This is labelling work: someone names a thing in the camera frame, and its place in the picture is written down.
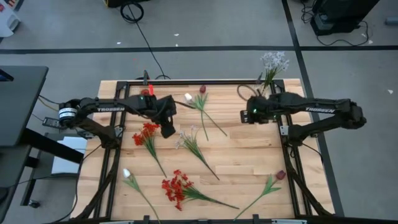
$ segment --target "red flower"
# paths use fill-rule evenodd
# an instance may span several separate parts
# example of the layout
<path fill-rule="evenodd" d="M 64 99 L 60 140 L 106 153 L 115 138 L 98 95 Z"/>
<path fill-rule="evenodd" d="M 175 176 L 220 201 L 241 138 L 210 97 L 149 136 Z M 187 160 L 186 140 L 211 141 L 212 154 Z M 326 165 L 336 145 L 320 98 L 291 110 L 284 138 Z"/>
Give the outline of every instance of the red flower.
<path fill-rule="evenodd" d="M 141 146 L 142 145 L 142 136 L 141 135 L 138 135 L 137 133 L 136 134 L 134 134 L 133 136 L 132 136 L 132 138 L 134 139 L 134 142 L 136 143 L 136 146 Z"/>
<path fill-rule="evenodd" d="M 191 186 L 193 186 L 193 182 L 188 181 L 188 183 L 184 185 L 184 188 L 189 188 Z"/>
<path fill-rule="evenodd" d="M 183 174 L 180 170 L 175 170 L 174 174 L 175 177 L 171 181 L 162 181 L 162 188 L 166 190 L 166 196 L 171 202 L 177 201 L 175 208 L 182 211 L 181 202 L 185 199 L 184 189 L 193 187 L 193 182 L 187 182 L 187 175 Z"/>
<path fill-rule="evenodd" d="M 202 85 L 202 86 L 200 87 L 200 89 L 199 89 L 199 92 L 200 92 L 201 94 L 204 94 L 204 93 L 206 92 L 206 86 L 205 86 L 205 85 Z"/>
<path fill-rule="evenodd" d="M 184 179 L 185 181 L 187 181 L 187 180 L 188 180 L 187 175 L 186 175 L 186 174 L 182 175 L 182 179 Z"/>
<path fill-rule="evenodd" d="M 283 180 L 283 179 L 285 178 L 285 176 L 286 176 L 286 173 L 285 173 L 285 171 L 283 171 L 283 170 L 279 171 L 279 172 L 276 174 L 276 178 L 277 178 L 278 180 Z"/>
<path fill-rule="evenodd" d="M 149 95 L 149 90 L 141 90 L 141 94 L 144 96 L 148 96 Z"/>
<path fill-rule="evenodd" d="M 136 146 L 141 146 L 145 143 L 146 139 L 152 138 L 158 127 L 158 124 L 144 123 L 144 129 L 141 130 L 141 133 L 136 133 L 132 136 Z"/>
<path fill-rule="evenodd" d="M 177 203 L 177 205 L 175 206 L 178 210 L 182 211 L 181 205 L 180 203 Z"/>
<path fill-rule="evenodd" d="M 174 175 L 180 175 L 181 174 L 181 171 L 180 170 L 175 170 L 174 171 Z"/>

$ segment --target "wooden tabletop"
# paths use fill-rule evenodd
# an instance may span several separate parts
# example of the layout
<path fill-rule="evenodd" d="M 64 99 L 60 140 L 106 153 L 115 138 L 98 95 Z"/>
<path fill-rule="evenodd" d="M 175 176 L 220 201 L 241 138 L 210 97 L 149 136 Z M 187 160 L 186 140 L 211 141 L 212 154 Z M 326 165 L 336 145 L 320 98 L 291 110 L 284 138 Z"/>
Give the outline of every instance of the wooden tabletop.
<path fill-rule="evenodd" d="M 117 81 L 102 81 L 98 97 L 113 98 Z M 286 91 L 303 95 L 299 79 L 286 79 Z M 161 98 L 172 95 L 177 101 L 183 101 L 183 95 L 199 94 L 199 85 L 161 85 L 154 86 L 155 95 Z M 200 149 L 210 167 L 216 172 L 217 180 L 211 172 L 184 148 L 176 149 L 175 141 L 180 130 L 190 131 L 190 126 L 201 127 L 200 112 L 177 105 L 177 115 L 174 116 L 174 127 L 177 133 L 168 139 L 162 138 L 159 131 L 156 134 L 155 146 L 157 155 L 168 178 L 173 177 L 173 171 L 180 169 L 185 172 L 195 187 L 205 195 L 244 209 L 257 198 L 269 174 L 285 170 L 284 157 L 276 123 L 242 124 L 239 112 L 246 109 L 246 102 L 236 94 L 237 85 L 208 85 L 208 102 L 205 111 L 228 134 L 226 137 L 209 119 L 205 118 L 205 127 L 209 141 L 206 140 L 203 129 L 198 132 L 197 140 Z M 139 94 L 141 86 L 132 86 L 130 95 Z M 242 89 L 244 96 L 249 96 L 248 90 Z M 94 120 L 102 125 L 109 125 L 111 113 L 96 113 Z M 310 123 L 310 115 L 300 112 L 292 115 L 294 124 Z M 153 204 L 162 220 L 196 220 L 196 219 L 233 219 L 239 210 L 205 201 L 192 201 L 183 204 L 182 212 L 177 210 L 175 202 L 170 202 L 163 189 L 160 188 L 164 176 L 153 157 L 143 146 L 136 146 L 132 135 L 138 133 L 143 122 L 148 122 L 136 115 L 127 114 L 126 130 L 123 134 L 119 172 L 114 193 L 112 220 L 142 220 L 144 215 L 155 215 L 145 200 L 130 186 L 123 183 L 122 169 L 129 169 L 138 181 L 143 193 Z M 305 144 L 318 149 L 317 140 L 307 138 Z M 88 141 L 86 154 L 100 144 L 98 138 Z M 329 211 L 333 205 L 326 182 L 320 156 L 306 148 L 299 147 L 303 171 L 308 188 L 318 201 Z M 113 162 L 111 153 L 109 166 Z M 98 149 L 88 157 L 83 167 L 78 183 L 78 203 L 71 217 L 77 216 L 91 200 L 98 188 L 104 149 Z M 293 218 L 294 213 L 290 199 L 287 179 L 279 182 L 276 187 L 281 190 L 261 198 L 240 218 L 252 218 L 258 214 L 260 218 Z M 108 193 L 105 192 L 101 215 L 104 215 Z M 298 194 L 300 209 L 303 211 L 301 194 Z"/>

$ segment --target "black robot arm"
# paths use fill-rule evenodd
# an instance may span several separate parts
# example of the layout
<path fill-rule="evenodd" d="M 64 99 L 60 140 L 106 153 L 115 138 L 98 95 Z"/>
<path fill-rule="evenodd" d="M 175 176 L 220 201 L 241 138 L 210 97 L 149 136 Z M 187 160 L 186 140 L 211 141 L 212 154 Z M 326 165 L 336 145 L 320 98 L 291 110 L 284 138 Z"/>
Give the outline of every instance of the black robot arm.
<path fill-rule="evenodd" d="M 92 113 L 126 111 L 159 124 L 164 138 L 175 133 L 173 115 L 177 114 L 171 95 L 159 100 L 152 95 L 133 95 L 126 99 L 83 98 L 70 100 L 59 105 L 60 124 L 68 128 L 79 127 L 101 139 L 102 147 L 115 148 L 119 145 L 114 127 L 102 126 L 87 118 Z"/>
<path fill-rule="evenodd" d="M 335 128 L 358 129 L 366 123 L 361 107 L 349 99 L 304 98 L 289 92 L 273 94 L 268 99 L 263 96 L 250 97 L 246 111 L 241 111 L 241 121 L 263 124 L 276 116 L 300 111 L 328 113 L 334 116 L 304 126 L 295 124 L 283 127 L 282 135 L 286 135 L 288 143 L 293 146 L 301 146 L 303 140 L 312 134 Z"/>

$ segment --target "black desk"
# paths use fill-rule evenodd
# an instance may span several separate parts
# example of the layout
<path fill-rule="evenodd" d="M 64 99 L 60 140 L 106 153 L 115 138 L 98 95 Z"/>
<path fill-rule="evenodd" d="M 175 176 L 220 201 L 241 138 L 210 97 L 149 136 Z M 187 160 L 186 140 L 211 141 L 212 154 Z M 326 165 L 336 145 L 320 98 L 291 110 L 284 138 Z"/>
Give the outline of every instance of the black desk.
<path fill-rule="evenodd" d="M 26 128 L 49 69 L 33 66 L 0 66 L 0 69 L 14 77 L 12 82 L 0 82 L 0 187 L 17 184 L 25 166 L 37 166 L 39 160 L 29 156 L 31 147 L 80 163 L 82 153 Z M 0 202 L 0 223 L 15 189 L 16 186 L 7 188 L 7 197 Z"/>

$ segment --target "red rose bud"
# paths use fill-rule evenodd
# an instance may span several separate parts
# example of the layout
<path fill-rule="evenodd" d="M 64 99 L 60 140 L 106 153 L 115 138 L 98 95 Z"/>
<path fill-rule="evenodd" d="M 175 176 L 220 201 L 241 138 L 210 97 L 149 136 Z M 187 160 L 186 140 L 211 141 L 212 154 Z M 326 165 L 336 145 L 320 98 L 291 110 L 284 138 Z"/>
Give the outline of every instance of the red rose bud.
<path fill-rule="evenodd" d="M 144 96 L 149 95 L 149 90 L 141 90 L 141 95 L 144 95 Z"/>
<path fill-rule="evenodd" d="M 201 87 L 200 87 L 200 89 L 199 89 L 199 92 L 200 93 L 205 93 L 206 92 L 206 86 L 205 85 L 202 85 Z"/>
<path fill-rule="evenodd" d="M 277 178 L 278 180 L 283 180 L 283 179 L 285 178 L 285 176 L 286 176 L 286 173 L 285 173 L 285 171 L 283 171 L 283 170 L 279 171 L 279 172 L 276 174 L 276 178 Z"/>

